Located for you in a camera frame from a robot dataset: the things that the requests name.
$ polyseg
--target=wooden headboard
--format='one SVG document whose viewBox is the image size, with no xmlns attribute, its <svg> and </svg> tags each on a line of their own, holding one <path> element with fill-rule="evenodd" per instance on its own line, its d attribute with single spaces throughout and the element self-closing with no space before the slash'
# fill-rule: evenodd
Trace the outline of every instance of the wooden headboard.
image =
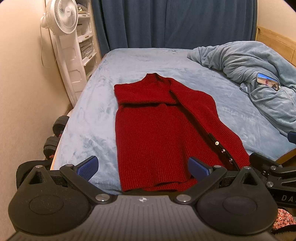
<svg viewBox="0 0 296 241">
<path fill-rule="evenodd" d="M 256 41 L 260 41 L 278 52 L 287 61 L 296 66 L 296 42 L 273 32 L 269 29 L 257 26 Z"/>
</svg>

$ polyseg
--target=blue blanket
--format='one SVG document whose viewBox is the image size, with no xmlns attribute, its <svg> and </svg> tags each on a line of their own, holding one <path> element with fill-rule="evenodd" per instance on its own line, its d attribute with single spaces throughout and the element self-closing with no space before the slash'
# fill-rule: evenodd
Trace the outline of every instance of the blue blanket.
<svg viewBox="0 0 296 241">
<path fill-rule="evenodd" d="M 223 45 L 198 47 L 188 58 L 210 69 L 223 71 L 250 95 L 260 113 L 281 134 L 296 130 L 296 68 L 276 51 L 257 41 L 236 41 Z M 257 73 L 278 80 L 279 91 L 258 84 Z"/>
<path fill-rule="evenodd" d="M 109 193 L 118 193 L 121 190 L 115 142 L 118 105 L 114 85 L 136 82 L 155 72 L 211 95 L 220 120 L 241 138 L 248 154 L 258 152 L 276 160 L 295 148 L 260 114 L 238 84 L 222 72 L 188 59 L 188 51 L 130 48 L 109 52 L 73 110 L 55 155 L 54 169 L 68 163 L 76 165 L 95 155 L 99 170 L 90 182 Z"/>
</svg>

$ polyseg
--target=mattress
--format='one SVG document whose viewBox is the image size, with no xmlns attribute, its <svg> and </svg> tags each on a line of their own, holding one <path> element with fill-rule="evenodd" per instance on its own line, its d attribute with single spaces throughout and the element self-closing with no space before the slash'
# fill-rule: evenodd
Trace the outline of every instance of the mattress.
<svg viewBox="0 0 296 241">
<path fill-rule="evenodd" d="M 95 155 L 99 170 L 90 182 L 105 192 L 121 191 L 115 143 L 118 109 L 114 85 L 141 80 L 147 73 L 171 77 L 187 87 L 211 95 L 220 120 L 242 140 L 251 154 L 272 160 L 295 148 L 222 72 L 210 70 L 187 58 L 188 50 L 165 48 L 115 49 L 98 66 L 67 123 L 55 155 L 54 169 L 78 164 Z"/>
</svg>

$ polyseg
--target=crumpled blanket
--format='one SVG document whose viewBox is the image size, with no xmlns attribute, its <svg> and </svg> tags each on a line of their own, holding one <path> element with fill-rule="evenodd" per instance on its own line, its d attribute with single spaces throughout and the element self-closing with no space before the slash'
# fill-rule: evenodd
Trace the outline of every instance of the crumpled blanket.
<svg viewBox="0 0 296 241">
<path fill-rule="evenodd" d="M 236 41 L 197 47 L 187 57 L 209 69 L 223 71 L 248 93 L 260 113 L 284 136 L 296 130 L 296 68 L 258 41 Z M 279 81 L 275 91 L 257 83 L 257 73 Z"/>
</svg>

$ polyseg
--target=white cable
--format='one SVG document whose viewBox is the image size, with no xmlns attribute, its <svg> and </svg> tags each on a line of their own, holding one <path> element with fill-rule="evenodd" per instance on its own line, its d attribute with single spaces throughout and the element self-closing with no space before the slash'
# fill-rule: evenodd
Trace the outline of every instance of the white cable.
<svg viewBox="0 0 296 241">
<path fill-rule="evenodd" d="M 295 108 L 295 110 L 296 110 L 296 107 L 295 107 L 295 104 L 294 104 L 294 102 L 293 102 L 293 100 L 292 100 L 292 98 L 291 98 L 291 96 L 288 94 L 288 92 L 287 91 L 285 91 L 285 89 L 284 88 L 282 88 L 281 86 L 279 86 L 279 88 L 281 88 L 284 92 L 286 92 L 286 94 L 289 96 L 289 98 L 291 99 L 291 101 L 292 101 L 292 103 L 293 103 L 293 105 L 294 105 L 294 108 Z"/>
<path fill-rule="evenodd" d="M 46 67 L 46 66 L 44 66 L 44 63 L 43 63 L 43 60 L 42 60 L 42 49 L 43 49 L 43 39 L 42 39 L 42 31 L 41 31 L 41 23 L 42 23 L 42 21 L 44 21 L 44 18 L 45 18 L 45 16 L 43 16 L 43 18 L 40 20 L 40 25 L 39 25 L 39 27 L 40 27 L 40 37 L 41 37 L 41 63 L 42 63 L 42 66 L 44 67 L 44 68 L 47 68 L 47 69 L 50 69 L 50 68 L 52 68 L 53 66 L 55 66 L 55 63 L 56 63 L 56 61 L 57 61 L 57 54 L 56 54 L 56 59 L 55 59 L 55 61 L 54 61 L 54 64 L 52 65 L 52 66 L 50 66 L 50 67 Z"/>
</svg>

